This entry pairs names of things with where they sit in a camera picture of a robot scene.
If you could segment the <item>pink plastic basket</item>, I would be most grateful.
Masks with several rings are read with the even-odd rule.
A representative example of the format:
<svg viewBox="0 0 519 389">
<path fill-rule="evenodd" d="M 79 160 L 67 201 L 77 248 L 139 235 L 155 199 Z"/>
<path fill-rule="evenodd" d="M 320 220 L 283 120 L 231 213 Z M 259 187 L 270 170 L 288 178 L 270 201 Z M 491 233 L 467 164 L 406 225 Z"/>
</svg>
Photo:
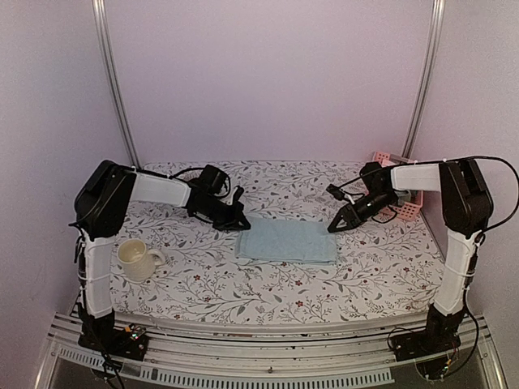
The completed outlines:
<svg viewBox="0 0 519 389">
<path fill-rule="evenodd" d="M 414 163 L 413 160 L 387 152 L 375 152 L 372 160 L 378 162 L 382 167 Z M 423 193 L 417 190 L 405 190 L 398 191 L 397 196 L 397 203 L 383 208 L 380 213 L 387 220 L 391 217 L 407 221 L 415 220 L 422 208 Z"/>
</svg>

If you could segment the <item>light blue towel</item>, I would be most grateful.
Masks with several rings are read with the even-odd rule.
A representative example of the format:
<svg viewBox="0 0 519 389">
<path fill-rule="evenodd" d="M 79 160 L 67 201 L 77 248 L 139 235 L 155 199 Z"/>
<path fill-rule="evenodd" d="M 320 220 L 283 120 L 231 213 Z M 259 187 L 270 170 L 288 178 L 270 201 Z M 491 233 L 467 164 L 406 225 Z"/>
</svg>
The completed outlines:
<svg viewBox="0 0 519 389">
<path fill-rule="evenodd" d="M 337 240 L 322 222 L 253 218 L 237 238 L 235 256 L 262 261 L 330 264 Z"/>
</svg>

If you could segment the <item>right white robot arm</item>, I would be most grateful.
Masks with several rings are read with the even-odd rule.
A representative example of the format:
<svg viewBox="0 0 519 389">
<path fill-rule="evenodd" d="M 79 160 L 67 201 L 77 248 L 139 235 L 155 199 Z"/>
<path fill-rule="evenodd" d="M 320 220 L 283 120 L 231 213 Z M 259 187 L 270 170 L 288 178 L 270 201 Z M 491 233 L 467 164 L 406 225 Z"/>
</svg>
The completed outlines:
<svg viewBox="0 0 519 389">
<path fill-rule="evenodd" d="M 403 191 L 430 191 L 441 195 L 448 233 L 444 276 L 430 308 L 443 317 L 464 310 L 465 288 L 474 276 L 474 258 L 487 229 L 494 205 L 476 158 L 382 166 L 368 162 L 358 177 L 367 193 L 354 200 L 341 186 L 326 191 L 344 201 L 328 226 L 330 233 L 356 229 L 383 208 L 395 205 Z"/>
</svg>

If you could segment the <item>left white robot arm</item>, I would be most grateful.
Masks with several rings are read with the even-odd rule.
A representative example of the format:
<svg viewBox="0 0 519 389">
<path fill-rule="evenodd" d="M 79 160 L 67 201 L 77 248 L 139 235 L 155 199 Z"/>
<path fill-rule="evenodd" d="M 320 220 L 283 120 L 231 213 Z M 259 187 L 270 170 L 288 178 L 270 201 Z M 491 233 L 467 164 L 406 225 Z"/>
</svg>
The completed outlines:
<svg viewBox="0 0 519 389">
<path fill-rule="evenodd" d="M 76 219 L 71 224 L 83 241 L 78 276 L 87 315 L 99 319 L 113 312 L 109 291 L 112 248 L 131 202 L 183 208 L 188 216 L 219 231 L 250 229 L 240 201 L 244 189 L 232 187 L 229 175 L 216 166 L 197 171 L 197 177 L 185 180 L 181 173 L 165 175 L 111 160 L 98 165 L 76 196 Z"/>
</svg>

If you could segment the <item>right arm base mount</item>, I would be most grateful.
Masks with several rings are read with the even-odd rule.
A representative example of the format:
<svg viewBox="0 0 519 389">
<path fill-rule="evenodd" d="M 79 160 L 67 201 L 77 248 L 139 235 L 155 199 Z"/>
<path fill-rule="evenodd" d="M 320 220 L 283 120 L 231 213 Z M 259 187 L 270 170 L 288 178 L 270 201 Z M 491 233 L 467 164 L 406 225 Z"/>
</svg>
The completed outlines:
<svg viewBox="0 0 519 389">
<path fill-rule="evenodd" d="M 408 361 L 436 353 L 454 350 L 461 345 L 459 323 L 447 323 L 440 319 L 427 320 L 423 330 L 404 329 L 388 338 L 389 349 L 397 361 Z"/>
</svg>

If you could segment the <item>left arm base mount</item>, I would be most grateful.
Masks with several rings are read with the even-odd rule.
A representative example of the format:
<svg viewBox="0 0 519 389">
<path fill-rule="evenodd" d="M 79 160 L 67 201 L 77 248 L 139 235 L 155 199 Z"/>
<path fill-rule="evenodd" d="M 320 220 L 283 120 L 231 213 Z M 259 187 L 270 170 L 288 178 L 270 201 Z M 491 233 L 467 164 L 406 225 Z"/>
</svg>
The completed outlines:
<svg viewBox="0 0 519 389">
<path fill-rule="evenodd" d="M 146 328 L 129 324 L 123 329 L 114 326 L 111 316 L 82 318 L 82 333 L 78 344 L 108 356 L 143 361 L 148 349 Z"/>
</svg>

